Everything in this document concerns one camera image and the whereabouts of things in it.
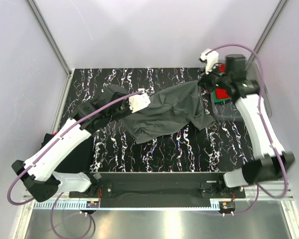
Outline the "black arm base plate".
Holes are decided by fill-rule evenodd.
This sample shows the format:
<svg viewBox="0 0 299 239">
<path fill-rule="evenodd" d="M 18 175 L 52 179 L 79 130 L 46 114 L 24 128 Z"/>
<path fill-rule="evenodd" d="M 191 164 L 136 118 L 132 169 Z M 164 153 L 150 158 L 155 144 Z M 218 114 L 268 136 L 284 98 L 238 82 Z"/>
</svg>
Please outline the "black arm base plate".
<svg viewBox="0 0 299 239">
<path fill-rule="evenodd" d="M 211 200 L 244 199 L 240 187 L 226 188 L 217 172 L 102 172 L 97 183 L 101 209 L 206 208 Z"/>
</svg>

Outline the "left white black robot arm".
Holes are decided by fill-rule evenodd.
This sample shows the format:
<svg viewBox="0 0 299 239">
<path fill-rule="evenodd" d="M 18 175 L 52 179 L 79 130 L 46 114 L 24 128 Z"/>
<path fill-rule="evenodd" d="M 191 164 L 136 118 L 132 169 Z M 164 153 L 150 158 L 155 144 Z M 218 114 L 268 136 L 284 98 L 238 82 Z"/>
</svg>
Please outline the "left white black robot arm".
<svg viewBox="0 0 299 239">
<path fill-rule="evenodd" d="M 109 85 L 102 94 L 79 104 L 59 132 L 36 154 L 12 164 L 17 175 L 15 182 L 21 180 L 37 202 L 65 192 L 93 197 L 99 179 L 78 167 L 84 160 L 81 145 L 99 129 L 135 114 L 149 103 L 144 89 L 130 94 L 118 85 Z"/>
</svg>

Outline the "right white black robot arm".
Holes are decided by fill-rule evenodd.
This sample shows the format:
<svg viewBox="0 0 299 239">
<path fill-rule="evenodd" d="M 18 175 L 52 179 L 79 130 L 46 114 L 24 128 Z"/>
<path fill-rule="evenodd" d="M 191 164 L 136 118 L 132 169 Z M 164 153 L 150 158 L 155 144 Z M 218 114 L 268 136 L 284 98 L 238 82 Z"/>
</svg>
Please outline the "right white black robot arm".
<svg viewBox="0 0 299 239">
<path fill-rule="evenodd" d="M 284 190 L 281 194 L 273 195 L 263 190 L 272 198 L 283 198 L 288 191 L 287 170 L 294 163 L 295 157 L 293 153 L 285 151 L 275 135 L 265 110 L 260 83 L 247 78 L 245 56 L 226 55 L 224 70 L 220 69 L 217 51 L 207 49 L 201 53 L 199 60 L 205 63 L 200 82 L 211 91 L 226 91 L 245 123 L 253 148 L 254 160 L 225 173 L 223 181 L 216 185 L 218 195 L 225 198 L 240 186 L 283 179 Z"/>
</svg>

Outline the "grey t shirt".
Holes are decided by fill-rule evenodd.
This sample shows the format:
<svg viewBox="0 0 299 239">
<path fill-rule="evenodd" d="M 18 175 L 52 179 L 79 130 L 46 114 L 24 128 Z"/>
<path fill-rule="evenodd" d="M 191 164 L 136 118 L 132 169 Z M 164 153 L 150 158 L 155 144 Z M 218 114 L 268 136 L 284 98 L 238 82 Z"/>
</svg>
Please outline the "grey t shirt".
<svg viewBox="0 0 299 239">
<path fill-rule="evenodd" d="M 204 112 L 198 81 L 168 87 L 149 99 L 149 106 L 121 120 L 137 144 L 174 134 L 188 123 L 198 130 L 215 123 L 214 117 Z"/>
</svg>

